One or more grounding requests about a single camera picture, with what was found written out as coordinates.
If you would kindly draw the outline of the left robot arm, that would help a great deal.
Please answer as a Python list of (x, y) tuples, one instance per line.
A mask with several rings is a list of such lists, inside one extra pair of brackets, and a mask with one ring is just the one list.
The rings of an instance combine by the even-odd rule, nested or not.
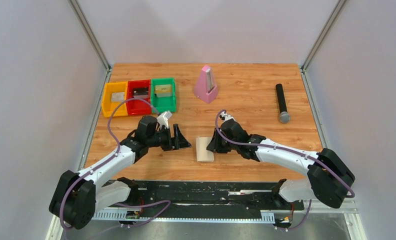
[(61, 226), (80, 230), (102, 209), (117, 203), (128, 207), (139, 201), (138, 185), (126, 177), (111, 184), (107, 181), (121, 170), (132, 166), (145, 156), (150, 148), (163, 151), (190, 148), (191, 143), (182, 135), (179, 126), (168, 124), (163, 112), (154, 117), (143, 116), (134, 129), (106, 157), (77, 172), (65, 171), (59, 178), (48, 210), (59, 217)]

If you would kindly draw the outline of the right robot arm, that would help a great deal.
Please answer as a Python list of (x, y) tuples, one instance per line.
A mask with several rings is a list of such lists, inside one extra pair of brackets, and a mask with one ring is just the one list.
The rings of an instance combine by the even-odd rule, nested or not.
[(307, 151), (278, 144), (259, 134), (248, 134), (233, 118), (214, 129), (206, 149), (226, 154), (236, 151), (245, 159), (272, 163), (298, 172), (305, 179), (280, 180), (271, 195), (272, 204), (284, 209), (298, 200), (319, 200), (338, 209), (344, 199), (352, 198), (351, 186), (355, 176), (331, 149)]

